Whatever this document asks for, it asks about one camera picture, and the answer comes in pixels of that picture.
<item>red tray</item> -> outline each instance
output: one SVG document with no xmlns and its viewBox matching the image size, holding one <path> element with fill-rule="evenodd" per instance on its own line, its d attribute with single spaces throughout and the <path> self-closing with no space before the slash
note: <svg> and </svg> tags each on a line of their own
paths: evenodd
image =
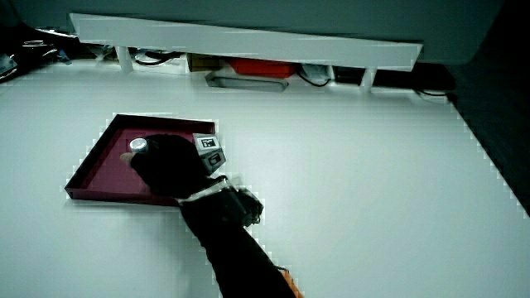
<svg viewBox="0 0 530 298">
<path fill-rule="evenodd" d="M 116 115 L 65 186 L 70 198 L 177 206 L 171 197 L 152 194 L 136 171 L 119 159 L 122 153 L 130 152 L 128 144 L 131 140 L 157 133 L 176 134 L 193 142 L 193 133 L 215 133 L 215 124 Z"/>
<path fill-rule="evenodd" d="M 230 66 L 240 75 L 257 75 L 285 79 L 296 72 L 296 65 L 289 62 L 246 58 L 228 59 Z"/>
</svg>

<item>hand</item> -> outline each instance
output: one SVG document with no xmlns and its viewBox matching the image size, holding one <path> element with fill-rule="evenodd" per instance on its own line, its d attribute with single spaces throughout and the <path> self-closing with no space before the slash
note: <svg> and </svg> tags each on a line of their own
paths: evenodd
<svg viewBox="0 0 530 298">
<path fill-rule="evenodd" d="M 123 153 L 120 159 L 142 177 L 155 195 L 185 199 L 210 186 L 213 179 L 208 177 L 191 142 L 168 134 L 144 138 L 158 146 L 150 146 L 146 153 Z"/>
</svg>

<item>white table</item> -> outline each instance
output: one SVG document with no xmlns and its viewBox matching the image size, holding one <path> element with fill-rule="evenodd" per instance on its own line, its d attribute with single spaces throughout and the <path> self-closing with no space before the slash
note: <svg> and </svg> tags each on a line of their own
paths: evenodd
<svg viewBox="0 0 530 298">
<path fill-rule="evenodd" d="M 178 209 L 64 192 L 113 113 L 217 121 L 220 170 L 265 205 L 250 232 L 307 298 L 530 292 L 530 223 L 452 105 L 120 72 L 76 60 L 0 85 L 1 297 L 219 295 Z"/>
</svg>

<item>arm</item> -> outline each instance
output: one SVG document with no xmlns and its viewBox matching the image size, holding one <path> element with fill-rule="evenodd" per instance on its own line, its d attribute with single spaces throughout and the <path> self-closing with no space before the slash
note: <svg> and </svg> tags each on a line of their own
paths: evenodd
<svg viewBox="0 0 530 298">
<path fill-rule="evenodd" d="M 216 195 L 181 206 L 188 227 L 206 249 L 223 297 L 289 297 L 291 287 L 245 229 L 215 215 Z"/>
</svg>

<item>silver cap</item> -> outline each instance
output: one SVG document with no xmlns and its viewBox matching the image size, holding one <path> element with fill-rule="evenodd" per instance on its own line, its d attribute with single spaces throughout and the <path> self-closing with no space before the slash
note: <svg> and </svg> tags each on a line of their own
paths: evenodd
<svg viewBox="0 0 530 298">
<path fill-rule="evenodd" d="M 129 143 L 132 152 L 144 152 L 147 149 L 147 141 L 141 137 L 135 138 Z"/>
</svg>

